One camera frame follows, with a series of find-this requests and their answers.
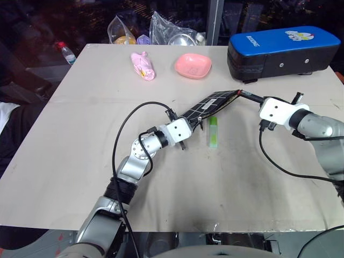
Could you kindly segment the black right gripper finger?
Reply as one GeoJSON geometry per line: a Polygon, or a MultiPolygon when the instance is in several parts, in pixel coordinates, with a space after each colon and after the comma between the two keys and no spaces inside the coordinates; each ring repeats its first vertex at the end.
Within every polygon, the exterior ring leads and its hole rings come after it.
{"type": "Polygon", "coordinates": [[[255,95],[255,94],[251,94],[251,93],[245,93],[245,92],[241,92],[240,93],[240,96],[241,97],[244,97],[248,100],[251,100],[253,102],[256,102],[256,103],[260,103],[260,96],[258,95],[255,95]]]}
{"type": "Polygon", "coordinates": [[[255,95],[251,92],[241,90],[241,97],[244,97],[246,99],[263,99],[263,97],[255,95]]]}

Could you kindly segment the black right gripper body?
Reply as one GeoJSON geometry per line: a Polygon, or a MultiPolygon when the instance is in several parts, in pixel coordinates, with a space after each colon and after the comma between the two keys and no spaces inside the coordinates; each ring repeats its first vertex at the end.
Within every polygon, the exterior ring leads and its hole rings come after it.
{"type": "MultiPolygon", "coordinates": [[[[259,97],[258,98],[258,103],[260,104],[260,107],[262,107],[262,104],[264,102],[264,97],[259,97]]],[[[265,119],[261,119],[260,123],[259,123],[259,130],[260,132],[263,132],[265,131],[265,129],[268,129],[270,131],[273,131],[276,127],[276,123],[273,123],[272,121],[268,121],[268,120],[265,120],[265,119]]]]}

